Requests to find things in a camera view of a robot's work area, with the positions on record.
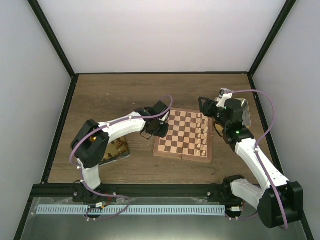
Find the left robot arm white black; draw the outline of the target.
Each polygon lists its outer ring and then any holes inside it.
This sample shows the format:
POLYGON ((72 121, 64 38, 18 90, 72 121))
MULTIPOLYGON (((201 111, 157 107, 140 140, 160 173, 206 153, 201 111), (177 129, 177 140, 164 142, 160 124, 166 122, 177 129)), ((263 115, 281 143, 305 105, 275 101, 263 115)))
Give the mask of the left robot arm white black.
POLYGON ((87 186, 84 195, 97 202, 102 196, 99 164, 108 145, 131 133, 147 133, 150 137, 165 137, 169 130, 166 122, 171 106, 158 101, 153 107, 137 108, 130 114, 107 122, 87 120, 71 142, 71 156, 77 160, 81 178, 87 186))

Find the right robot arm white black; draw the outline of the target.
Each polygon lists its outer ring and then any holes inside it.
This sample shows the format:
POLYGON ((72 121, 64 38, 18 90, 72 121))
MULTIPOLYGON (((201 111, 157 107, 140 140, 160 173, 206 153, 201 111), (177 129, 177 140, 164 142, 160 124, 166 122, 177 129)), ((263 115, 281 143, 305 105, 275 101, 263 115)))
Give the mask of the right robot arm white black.
POLYGON ((269 229, 286 227, 303 218, 303 188, 291 182, 271 163, 257 145, 257 141, 243 120, 241 100, 228 94, 214 101, 199 97, 200 112, 223 128, 226 144, 246 163, 259 186, 242 176, 233 176, 222 188, 223 198, 229 202, 241 198, 254 207, 261 222, 269 229))

